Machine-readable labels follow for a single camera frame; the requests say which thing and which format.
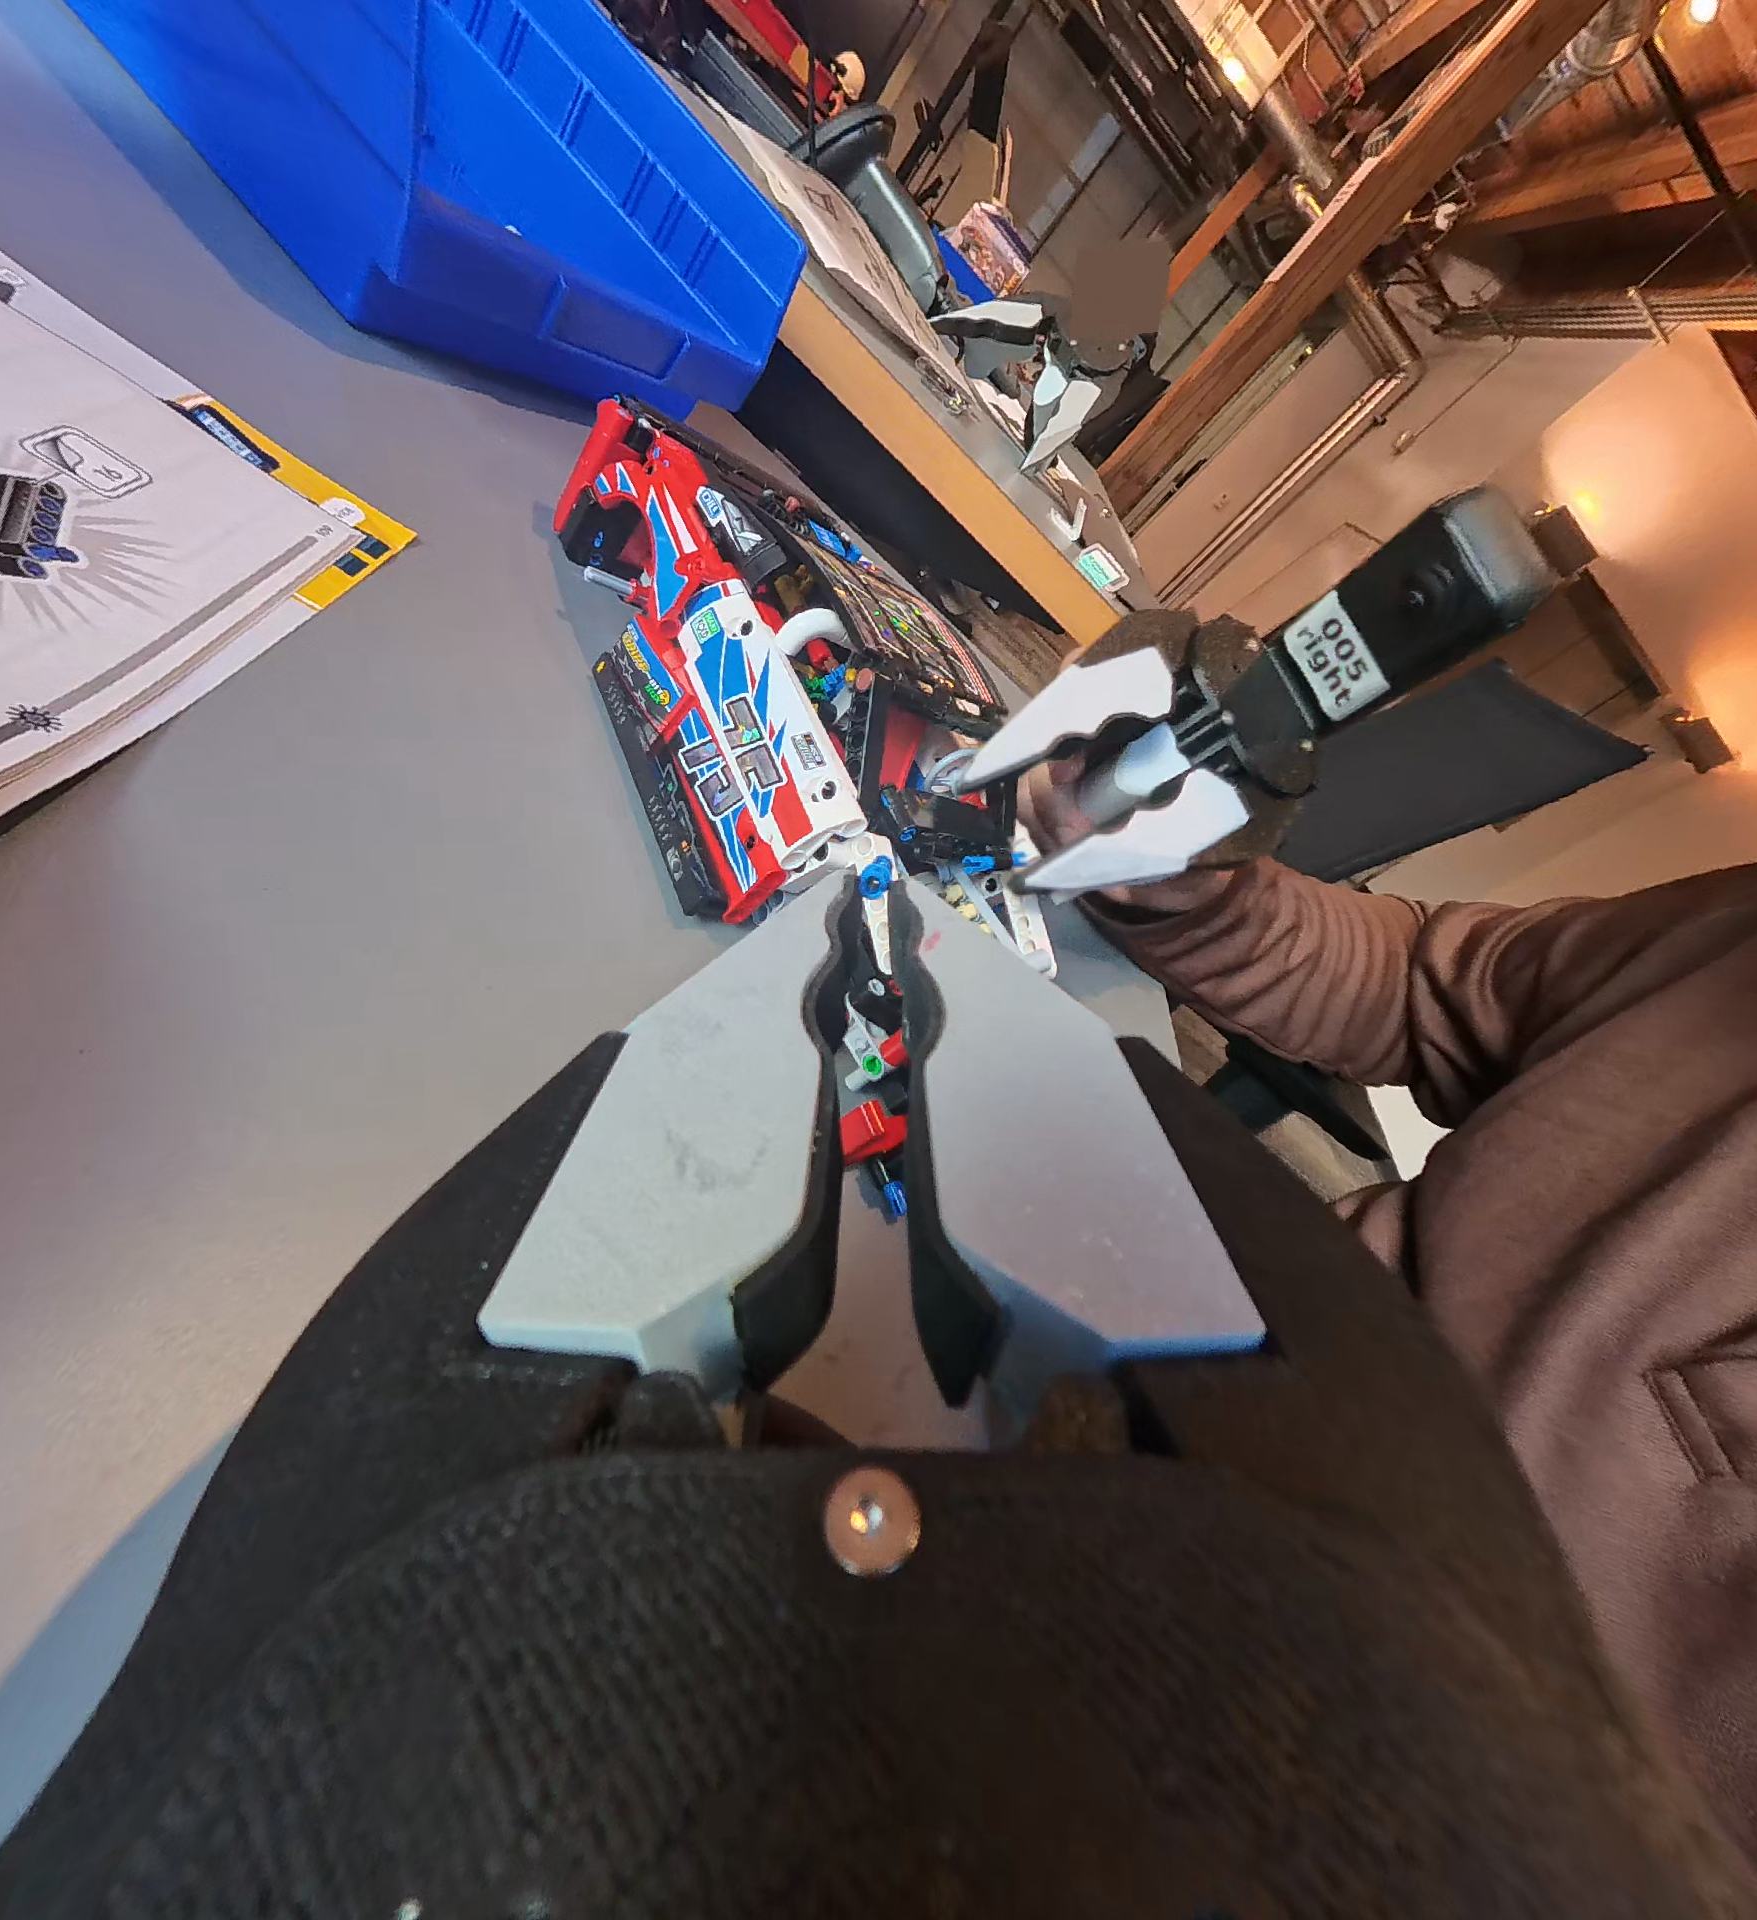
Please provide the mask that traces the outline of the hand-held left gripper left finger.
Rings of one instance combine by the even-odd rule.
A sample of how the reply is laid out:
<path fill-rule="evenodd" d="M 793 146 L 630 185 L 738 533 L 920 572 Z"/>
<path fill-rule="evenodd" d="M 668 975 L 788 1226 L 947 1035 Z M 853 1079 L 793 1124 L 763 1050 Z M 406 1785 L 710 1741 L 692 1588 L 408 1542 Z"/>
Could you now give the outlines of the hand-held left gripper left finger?
<path fill-rule="evenodd" d="M 836 1061 L 861 927 L 858 882 L 819 882 L 614 1035 L 476 1315 L 490 1345 L 767 1390 L 816 1343 L 836 1295 Z"/>

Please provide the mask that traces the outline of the wood edged grey table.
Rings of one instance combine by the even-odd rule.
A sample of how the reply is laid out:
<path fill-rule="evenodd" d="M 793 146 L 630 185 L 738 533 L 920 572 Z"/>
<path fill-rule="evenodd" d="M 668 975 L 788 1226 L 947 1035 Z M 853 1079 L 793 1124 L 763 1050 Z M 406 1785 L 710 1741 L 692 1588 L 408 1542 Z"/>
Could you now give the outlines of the wood edged grey table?
<path fill-rule="evenodd" d="M 1058 485 L 1020 470 L 1019 437 L 846 193 L 692 85 L 671 87 L 802 247 L 776 341 L 731 408 L 753 442 L 885 559 L 980 589 L 1068 645 L 1153 606 L 1103 485 L 1075 450 Z M 1080 574 L 1074 556 L 1091 542 L 1128 569 L 1128 589 L 1106 596 Z"/>

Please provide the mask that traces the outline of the person's right hand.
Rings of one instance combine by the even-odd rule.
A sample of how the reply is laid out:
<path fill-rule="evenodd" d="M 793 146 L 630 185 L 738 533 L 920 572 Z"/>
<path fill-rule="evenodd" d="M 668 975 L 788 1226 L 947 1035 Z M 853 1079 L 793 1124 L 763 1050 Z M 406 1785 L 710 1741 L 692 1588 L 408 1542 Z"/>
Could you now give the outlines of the person's right hand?
<path fill-rule="evenodd" d="M 1078 746 L 1028 766 L 1019 781 L 1017 810 L 1030 834 L 1039 861 L 1056 864 L 1061 850 L 1098 837 L 1080 803 L 1089 746 Z"/>

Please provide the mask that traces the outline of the open instruction booklet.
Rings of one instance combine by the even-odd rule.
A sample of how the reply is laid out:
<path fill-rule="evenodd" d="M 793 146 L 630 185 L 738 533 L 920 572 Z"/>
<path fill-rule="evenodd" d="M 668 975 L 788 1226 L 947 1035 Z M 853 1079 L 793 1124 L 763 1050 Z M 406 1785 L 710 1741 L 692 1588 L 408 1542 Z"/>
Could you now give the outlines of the open instruction booklet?
<path fill-rule="evenodd" d="M 0 831 L 414 541 L 0 251 Z"/>

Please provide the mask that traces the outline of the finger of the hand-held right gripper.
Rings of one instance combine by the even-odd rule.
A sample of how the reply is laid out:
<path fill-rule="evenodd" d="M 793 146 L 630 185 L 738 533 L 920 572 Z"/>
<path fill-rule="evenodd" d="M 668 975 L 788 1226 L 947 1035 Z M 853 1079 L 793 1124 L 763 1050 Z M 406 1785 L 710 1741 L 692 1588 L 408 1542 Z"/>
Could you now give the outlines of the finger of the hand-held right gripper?
<path fill-rule="evenodd" d="M 1028 896 L 1071 899 L 1109 887 L 1155 884 L 1189 872 L 1203 852 L 1246 830 L 1251 812 L 1236 787 L 1193 772 L 1159 804 L 1129 810 L 1122 825 L 1096 830 L 1061 850 L 1056 864 L 1028 861 L 1015 873 Z"/>
<path fill-rule="evenodd" d="M 1069 663 L 1048 688 L 984 740 L 957 788 L 984 788 L 1015 781 L 1027 769 L 1054 759 L 1074 740 L 1089 740 L 1113 720 L 1164 720 L 1174 702 L 1174 667 L 1148 645 L 1101 660 Z"/>

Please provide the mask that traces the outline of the person's right forearm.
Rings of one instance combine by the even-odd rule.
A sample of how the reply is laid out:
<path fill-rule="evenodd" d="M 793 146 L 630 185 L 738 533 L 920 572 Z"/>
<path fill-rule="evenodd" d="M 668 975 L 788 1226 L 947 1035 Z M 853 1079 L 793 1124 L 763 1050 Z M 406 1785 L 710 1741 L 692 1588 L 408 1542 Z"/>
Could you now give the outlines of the person's right forearm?
<path fill-rule="evenodd" d="M 1435 1089 L 1485 1064 L 1491 953 L 1518 923 L 1510 907 L 1376 898 L 1269 858 L 1083 905 L 1210 1024 L 1365 1087 Z"/>

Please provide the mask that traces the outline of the person's brown jacket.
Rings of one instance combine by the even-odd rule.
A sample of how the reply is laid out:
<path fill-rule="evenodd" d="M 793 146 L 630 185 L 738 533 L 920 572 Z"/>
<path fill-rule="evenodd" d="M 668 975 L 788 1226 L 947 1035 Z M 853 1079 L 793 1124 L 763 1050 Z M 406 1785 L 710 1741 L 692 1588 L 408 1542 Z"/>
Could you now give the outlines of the person's brown jacket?
<path fill-rule="evenodd" d="M 1534 907 L 1329 896 L 1448 1138 L 1404 1255 L 1608 1657 L 1757 1870 L 1757 864 Z"/>

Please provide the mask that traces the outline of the grey office chair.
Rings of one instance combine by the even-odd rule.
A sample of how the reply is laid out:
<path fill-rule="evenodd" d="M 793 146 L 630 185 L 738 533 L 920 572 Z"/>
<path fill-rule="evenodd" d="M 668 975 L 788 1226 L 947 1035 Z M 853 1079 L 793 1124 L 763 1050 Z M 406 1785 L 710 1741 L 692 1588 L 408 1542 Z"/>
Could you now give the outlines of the grey office chair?
<path fill-rule="evenodd" d="M 858 209 L 920 310 L 938 310 L 945 278 L 937 233 L 890 167 L 896 117 L 865 102 L 798 132 L 793 156 L 829 179 Z"/>

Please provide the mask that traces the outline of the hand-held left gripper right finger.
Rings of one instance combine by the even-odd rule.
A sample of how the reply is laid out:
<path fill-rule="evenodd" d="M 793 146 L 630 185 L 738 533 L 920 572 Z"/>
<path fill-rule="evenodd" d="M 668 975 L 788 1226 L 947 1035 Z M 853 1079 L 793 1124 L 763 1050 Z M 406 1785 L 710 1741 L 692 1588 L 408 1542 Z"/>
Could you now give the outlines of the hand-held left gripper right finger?
<path fill-rule="evenodd" d="M 1267 1322 L 1096 1012 L 920 880 L 890 892 L 913 1328 L 945 1404 L 1236 1355 Z"/>

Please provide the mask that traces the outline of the blue plastic bin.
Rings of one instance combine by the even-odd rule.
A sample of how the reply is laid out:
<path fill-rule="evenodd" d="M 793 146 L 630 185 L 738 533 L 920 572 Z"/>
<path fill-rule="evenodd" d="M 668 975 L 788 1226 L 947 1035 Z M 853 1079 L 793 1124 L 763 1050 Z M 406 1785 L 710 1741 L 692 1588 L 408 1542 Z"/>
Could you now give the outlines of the blue plastic bin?
<path fill-rule="evenodd" d="M 597 5 L 74 13 L 363 330 L 674 420 L 758 384 L 807 251 Z"/>

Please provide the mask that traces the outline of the grey desk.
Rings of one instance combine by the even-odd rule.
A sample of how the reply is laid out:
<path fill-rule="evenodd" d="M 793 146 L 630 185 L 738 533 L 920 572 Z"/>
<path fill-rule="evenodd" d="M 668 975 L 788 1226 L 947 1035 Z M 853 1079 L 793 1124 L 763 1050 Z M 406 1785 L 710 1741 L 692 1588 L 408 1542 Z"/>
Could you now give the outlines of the grey desk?
<path fill-rule="evenodd" d="M 363 337 L 63 5 L 0 251 L 417 533 L 0 837 L 0 1838 L 345 1273 L 697 973 L 555 549 L 586 409 Z"/>

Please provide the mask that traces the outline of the black office chair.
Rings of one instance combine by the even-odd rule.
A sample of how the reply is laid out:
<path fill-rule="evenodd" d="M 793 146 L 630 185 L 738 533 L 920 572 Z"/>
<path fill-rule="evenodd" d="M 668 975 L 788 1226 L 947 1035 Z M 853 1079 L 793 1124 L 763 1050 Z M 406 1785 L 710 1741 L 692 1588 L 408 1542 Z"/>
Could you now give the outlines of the black office chair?
<path fill-rule="evenodd" d="M 1339 1203 L 1401 1180 L 1369 1092 L 1322 1069 L 1285 1064 L 1189 1010 L 1179 1010 L 1177 1035 L 1187 1077 L 1317 1198 Z"/>

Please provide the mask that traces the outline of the toy brick race car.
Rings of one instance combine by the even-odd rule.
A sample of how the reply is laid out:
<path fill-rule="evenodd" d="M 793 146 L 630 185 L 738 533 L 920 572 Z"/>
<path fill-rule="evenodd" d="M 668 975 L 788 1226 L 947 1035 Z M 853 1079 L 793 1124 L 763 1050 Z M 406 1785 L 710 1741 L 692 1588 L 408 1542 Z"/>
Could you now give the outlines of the toy brick race car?
<path fill-rule="evenodd" d="M 876 859 L 1052 978 L 1007 781 L 957 788 L 1005 702 L 952 617 L 807 495 L 615 395 L 555 507 L 567 561 L 626 609 L 591 669 L 680 907 L 750 925 Z M 841 1149 L 907 1212 L 912 1071 L 890 894 L 848 963 Z"/>

